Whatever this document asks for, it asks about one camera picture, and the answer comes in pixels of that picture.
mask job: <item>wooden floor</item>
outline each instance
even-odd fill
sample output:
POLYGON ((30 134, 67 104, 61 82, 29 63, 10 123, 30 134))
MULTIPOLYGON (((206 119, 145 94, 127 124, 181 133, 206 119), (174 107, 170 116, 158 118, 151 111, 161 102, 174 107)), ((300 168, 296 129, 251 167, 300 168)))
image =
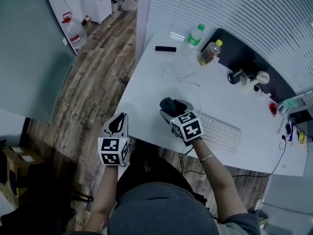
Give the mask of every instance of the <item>wooden floor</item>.
MULTIPOLYGON (((97 138, 104 122, 113 116, 134 71, 135 29, 134 12, 117 12, 101 25, 88 26, 88 43, 67 76, 51 124, 32 120, 23 141, 43 159, 53 161, 59 177, 73 173, 73 186, 85 194, 95 194, 103 172, 97 155, 97 138)), ((180 170, 177 153, 165 150, 161 155, 180 170)), ((186 156, 183 160, 185 171, 203 172, 195 158, 186 156)), ((262 175, 229 170, 233 175, 262 175)), ((195 192, 208 199, 207 206, 216 214, 214 195, 206 177, 193 172, 184 176, 195 192)), ((265 178, 235 178, 247 208, 255 205, 265 181, 265 178)), ((89 218, 90 204, 73 201, 72 206, 77 215, 70 221, 68 230, 78 231, 89 218)))

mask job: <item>yellow bottle cap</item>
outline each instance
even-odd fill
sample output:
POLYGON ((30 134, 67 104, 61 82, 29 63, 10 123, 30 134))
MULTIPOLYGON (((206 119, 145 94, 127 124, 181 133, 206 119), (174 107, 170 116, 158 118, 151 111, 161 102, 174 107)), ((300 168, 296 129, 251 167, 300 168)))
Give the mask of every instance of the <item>yellow bottle cap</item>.
POLYGON ((221 46, 223 44, 223 42, 221 40, 219 40, 219 39, 215 43, 216 43, 217 46, 221 46))

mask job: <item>green bottle cap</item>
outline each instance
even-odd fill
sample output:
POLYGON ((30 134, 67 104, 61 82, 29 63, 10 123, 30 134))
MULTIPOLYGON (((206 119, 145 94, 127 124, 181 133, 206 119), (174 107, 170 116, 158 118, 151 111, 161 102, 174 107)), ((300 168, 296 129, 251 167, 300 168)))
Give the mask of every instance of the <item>green bottle cap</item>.
POLYGON ((198 30, 201 30, 201 31, 203 31, 204 30, 204 24, 200 24, 200 25, 198 25, 198 30))

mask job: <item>white keyboard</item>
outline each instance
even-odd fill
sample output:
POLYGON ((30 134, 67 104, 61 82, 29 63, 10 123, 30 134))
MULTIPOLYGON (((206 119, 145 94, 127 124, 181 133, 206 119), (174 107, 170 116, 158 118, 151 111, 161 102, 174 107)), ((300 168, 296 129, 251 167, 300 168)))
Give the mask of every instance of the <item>white keyboard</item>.
POLYGON ((241 130, 237 127, 198 113, 204 134, 201 138, 210 149, 237 152, 241 137, 241 130))

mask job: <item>white desk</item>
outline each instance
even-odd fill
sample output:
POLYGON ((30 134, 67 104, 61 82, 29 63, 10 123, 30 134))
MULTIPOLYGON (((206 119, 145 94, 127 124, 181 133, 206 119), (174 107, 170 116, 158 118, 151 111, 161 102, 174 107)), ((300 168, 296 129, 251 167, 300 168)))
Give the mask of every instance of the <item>white desk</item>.
MULTIPOLYGON (((179 48, 181 43, 154 36, 142 55, 116 110, 116 113, 128 114, 129 135, 176 152, 186 152, 182 140, 171 133, 170 126, 159 113, 159 103, 164 98, 183 99, 192 103, 195 110, 242 130, 237 153, 212 150, 224 165, 273 172, 282 155, 279 142, 285 127, 277 134, 282 117, 271 115, 270 100, 261 100, 255 93, 244 95, 240 84, 228 82, 230 70, 219 63, 201 67, 196 60, 197 53, 179 59, 179 49, 177 52, 156 52, 157 45, 179 48), (184 74, 193 69, 196 74, 186 80, 200 86, 173 80, 168 73, 173 67, 181 67, 184 74)), ((307 149, 298 144, 295 132, 293 140, 292 146, 287 144, 275 174, 303 175, 307 149)), ((189 155, 196 157, 194 150, 189 155)))

